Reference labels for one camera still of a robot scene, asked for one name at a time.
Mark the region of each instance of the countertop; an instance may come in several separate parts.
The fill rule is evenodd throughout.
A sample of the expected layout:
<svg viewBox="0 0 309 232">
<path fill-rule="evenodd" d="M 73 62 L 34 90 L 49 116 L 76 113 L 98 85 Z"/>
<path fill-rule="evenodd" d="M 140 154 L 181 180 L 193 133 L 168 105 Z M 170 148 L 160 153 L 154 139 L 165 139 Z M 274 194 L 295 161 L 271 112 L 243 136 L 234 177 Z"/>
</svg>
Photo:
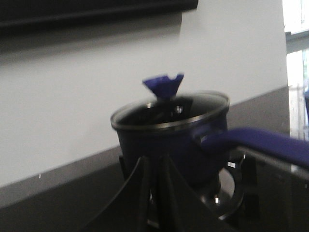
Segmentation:
<svg viewBox="0 0 309 232">
<path fill-rule="evenodd" d="M 283 87 L 232 105 L 228 127 L 250 126 L 290 134 L 291 91 Z M 119 154 L 120 147 L 111 148 L 2 187 L 0 231 L 78 231 L 123 184 Z"/>
</svg>

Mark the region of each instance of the saucepan handle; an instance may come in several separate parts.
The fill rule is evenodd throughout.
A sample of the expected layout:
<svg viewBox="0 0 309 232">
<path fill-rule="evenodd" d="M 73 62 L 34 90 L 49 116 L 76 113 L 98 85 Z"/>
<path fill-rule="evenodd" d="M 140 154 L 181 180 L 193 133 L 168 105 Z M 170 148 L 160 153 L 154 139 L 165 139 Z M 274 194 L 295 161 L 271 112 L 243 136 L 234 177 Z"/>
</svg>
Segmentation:
<svg viewBox="0 0 309 232">
<path fill-rule="evenodd" d="M 203 137 L 200 146 L 211 154 L 245 146 L 309 169 L 309 142 L 266 130 L 238 128 L 215 133 Z"/>
</svg>

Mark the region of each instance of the gas stove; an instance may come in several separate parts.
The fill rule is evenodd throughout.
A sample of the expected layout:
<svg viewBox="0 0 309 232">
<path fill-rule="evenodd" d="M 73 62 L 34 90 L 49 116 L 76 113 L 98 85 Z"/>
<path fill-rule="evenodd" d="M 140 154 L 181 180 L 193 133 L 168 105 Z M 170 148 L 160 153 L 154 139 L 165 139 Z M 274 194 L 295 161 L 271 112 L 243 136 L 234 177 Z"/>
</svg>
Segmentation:
<svg viewBox="0 0 309 232">
<path fill-rule="evenodd" d="M 210 181 L 189 186 L 161 159 L 156 186 L 146 157 L 129 177 L 122 165 L 123 188 L 81 231 L 309 231 L 307 170 L 241 148 Z"/>
</svg>

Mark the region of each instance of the blue handle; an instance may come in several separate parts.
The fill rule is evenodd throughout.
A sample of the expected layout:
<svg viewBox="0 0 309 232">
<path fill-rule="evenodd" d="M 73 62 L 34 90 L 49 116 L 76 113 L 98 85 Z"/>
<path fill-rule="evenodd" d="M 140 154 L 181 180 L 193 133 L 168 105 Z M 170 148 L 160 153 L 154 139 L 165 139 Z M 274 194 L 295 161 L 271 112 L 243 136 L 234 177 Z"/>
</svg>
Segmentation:
<svg viewBox="0 0 309 232">
<path fill-rule="evenodd" d="M 159 76 L 143 81 L 143 83 L 161 99 L 170 99 L 177 93 L 178 87 L 183 80 L 184 74 L 177 74 L 175 79 L 168 76 Z"/>
<path fill-rule="evenodd" d="M 309 142 L 253 128 L 233 129 L 203 138 L 202 149 L 211 154 L 245 146 L 309 169 Z"/>
</svg>

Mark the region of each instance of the lid rim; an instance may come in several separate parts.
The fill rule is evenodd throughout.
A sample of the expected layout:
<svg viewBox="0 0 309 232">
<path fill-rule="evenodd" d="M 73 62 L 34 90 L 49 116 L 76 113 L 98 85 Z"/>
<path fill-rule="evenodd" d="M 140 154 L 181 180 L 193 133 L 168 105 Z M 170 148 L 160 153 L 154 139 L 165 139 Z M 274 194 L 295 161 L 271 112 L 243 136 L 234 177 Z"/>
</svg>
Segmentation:
<svg viewBox="0 0 309 232">
<path fill-rule="evenodd" d="M 111 116 L 111 124 L 112 128 L 117 130 L 117 131 L 167 131 L 167 130 L 183 130 L 186 128 L 191 127 L 193 124 L 196 124 L 199 121 L 204 121 L 204 120 L 211 120 L 215 117 L 218 117 L 221 114 L 226 114 L 230 105 L 230 99 L 227 95 L 221 93 L 221 92 L 216 92 L 216 91 L 199 91 L 197 93 L 202 93 L 202 94 L 211 94 L 211 95 L 217 95 L 220 97 L 225 98 L 226 102 L 222 104 L 220 107 L 218 107 L 215 110 L 212 110 L 208 113 L 201 114 L 198 116 L 194 116 L 191 118 L 186 118 L 183 120 L 178 120 L 178 121 L 172 121 L 172 122 L 165 122 L 165 123 L 159 123 L 159 124 L 152 124 L 152 125 L 123 125 L 119 124 L 115 121 L 115 117 L 123 112 L 125 109 L 128 109 L 132 107 L 132 104 L 126 105 L 119 110 L 117 110 L 112 116 Z"/>
</svg>

